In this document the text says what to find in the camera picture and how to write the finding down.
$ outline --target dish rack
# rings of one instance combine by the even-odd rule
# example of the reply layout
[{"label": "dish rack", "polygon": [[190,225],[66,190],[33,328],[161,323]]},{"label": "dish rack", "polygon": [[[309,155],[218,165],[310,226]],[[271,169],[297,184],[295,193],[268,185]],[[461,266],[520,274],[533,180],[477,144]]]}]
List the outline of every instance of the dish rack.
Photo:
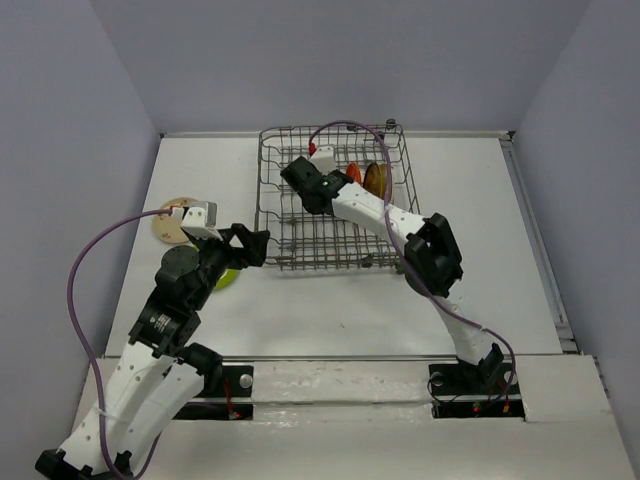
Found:
[{"label": "dish rack", "polygon": [[[389,120],[370,125],[384,135],[393,174],[393,203],[420,213],[411,162],[402,126]],[[316,126],[278,127],[260,133],[255,229],[271,231],[267,265],[281,270],[399,268],[393,247],[373,233],[329,215],[311,215],[280,171],[300,155],[309,155],[309,137]],[[334,147],[336,168],[355,162],[362,175],[373,162],[385,162],[373,136],[360,128],[335,125],[320,132],[314,143]]]}]

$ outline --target white table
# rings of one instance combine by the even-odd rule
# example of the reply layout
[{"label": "white table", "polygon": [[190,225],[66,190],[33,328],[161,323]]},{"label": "white table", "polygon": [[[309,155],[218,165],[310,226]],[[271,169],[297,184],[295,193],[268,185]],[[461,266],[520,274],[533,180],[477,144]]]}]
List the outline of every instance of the white table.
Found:
[{"label": "white table", "polygon": [[[561,353],[500,143],[495,138],[407,138],[421,213],[450,221],[463,255],[451,299],[500,332],[519,354]],[[218,204],[218,225],[252,228],[257,136],[162,140],[144,209],[178,196]],[[107,356],[118,356],[168,245],[142,221],[118,303]],[[243,271],[215,292],[192,340],[225,357],[452,355],[434,307],[402,277],[362,270],[327,276]]]}]

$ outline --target white wall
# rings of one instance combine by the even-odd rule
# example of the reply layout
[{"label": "white wall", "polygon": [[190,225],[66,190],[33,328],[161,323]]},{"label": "white wall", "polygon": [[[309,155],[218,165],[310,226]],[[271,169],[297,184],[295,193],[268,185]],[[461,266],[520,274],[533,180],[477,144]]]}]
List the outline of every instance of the white wall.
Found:
[{"label": "white wall", "polygon": [[515,129],[588,0],[92,0],[156,128]]},{"label": "white wall", "polygon": [[640,475],[640,2],[595,0],[516,135],[579,345]]},{"label": "white wall", "polygon": [[[65,304],[75,255],[139,211],[158,138],[83,0],[0,2],[0,477],[40,478],[68,435],[87,361]],[[81,269],[78,314],[101,352],[134,231]]]}]

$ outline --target red wire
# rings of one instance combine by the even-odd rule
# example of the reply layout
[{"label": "red wire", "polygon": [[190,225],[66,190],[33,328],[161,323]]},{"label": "red wire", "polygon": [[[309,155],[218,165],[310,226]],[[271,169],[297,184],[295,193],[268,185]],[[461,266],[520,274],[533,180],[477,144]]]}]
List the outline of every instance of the red wire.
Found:
[{"label": "red wire", "polygon": [[227,410],[229,415],[233,415],[233,404],[231,403],[231,392],[229,391],[229,378],[225,378],[222,382],[222,388],[224,388],[224,394],[227,397]]},{"label": "red wire", "polygon": [[[504,387],[504,386],[502,385],[502,382],[501,382],[500,380],[498,380],[496,383],[498,384],[498,386],[499,386],[502,390],[505,390],[505,389],[506,389],[506,387]],[[509,392],[507,392],[507,393],[505,394],[505,404],[504,404],[504,406],[505,406],[505,407],[508,407],[508,406],[509,406]]]}]

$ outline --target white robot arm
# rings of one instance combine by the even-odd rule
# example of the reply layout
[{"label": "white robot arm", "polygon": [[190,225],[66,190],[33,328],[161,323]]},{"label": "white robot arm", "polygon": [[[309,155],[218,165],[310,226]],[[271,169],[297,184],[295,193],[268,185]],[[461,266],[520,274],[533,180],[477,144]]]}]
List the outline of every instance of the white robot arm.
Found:
[{"label": "white robot arm", "polygon": [[[172,216],[182,218],[197,250],[179,246],[163,256],[156,288],[104,388],[104,406],[96,402],[60,448],[41,454],[36,469],[47,478],[130,475],[185,403],[220,380],[222,357],[197,343],[185,345],[200,324],[197,311],[227,268],[262,266],[269,232],[249,232],[241,224],[217,230],[216,205],[208,202],[174,208]],[[242,248],[231,246],[236,236]]]},{"label": "white robot arm", "polygon": [[[282,176],[310,213],[351,221],[389,240],[384,202],[341,172],[324,175],[300,157],[282,171]],[[446,297],[462,276],[462,258],[447,220],[439,214],[425,218],[393,205],[387,208],[392,234],[404,248],[407,261],[429,291],[458,313],[458,306]],[[185,345],[200,324],[196,312],[225,270],[262,266],[269,232],[249,232],[240,224],[217,230],[216,206],[207,202],[173,209],[172,215],[182,218],[183,231],[198,249],[179,246],[162,258],[156,288],[131,329],[129,343],[105,387],[103,410],[96,402],[60,448],[47,450],[38,459],[36,469],[49,479],[130,475],[185,403],[220,380],[222,357],[202,345]],[[243,248],[230,245],[234,236]],[[418,291],[409,277],[407,280]],[[440,309],[438,312],[460,364],[480,383],[493,381],[503,360],[499,347],[485,332]],[[113,465],[105,462],[105,447]],[[120,474],[114,474],[114,468]]]},{"label": "white robot arm", "polygon": [[[281,175],[298,193],[309,213],[333,215],[390,240],[384,201],[344,173],[334,170],[324,175],[312,161],[299,157],[283,169]],[[461,314],[460,308],[446,299],[449,288],[462,277],[462,256],[446,218],[437,213],[425,218],[394,205],[387,208],[392,234],[396,243],[404,248],[407,261],[441,304]],[[413,279],[406,278],[412,288],[420,292]],[[440,308],[437,310],[453,339],[460,362],[472,367],[480,381],[489,381],[504,359],[498,345],[487,333],[460,322]]]}]

